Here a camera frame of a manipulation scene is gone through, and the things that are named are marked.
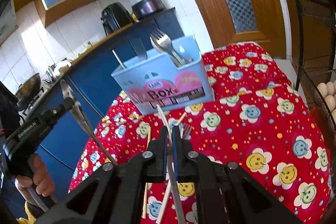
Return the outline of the person's left hand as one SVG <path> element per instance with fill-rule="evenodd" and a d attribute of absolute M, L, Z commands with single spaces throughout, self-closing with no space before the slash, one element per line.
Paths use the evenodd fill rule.
<path fill-rule="evenodd" d="M 47 172 L 45 163 L 38 154 L 33 154 L 30 157 L 30 160 L 32 160 L 34 167 L 33 178 L 30 179 L 26 176 L 17 176 L 15 179 L 15 187 L 28 203 L 35 204 L 35 201 L 27 188 L 32 187 L 32 184 L 34 184 L 37 186 L 37 194 L 47 197 L 53 195 L 55 184 L 50 174 Z"/>

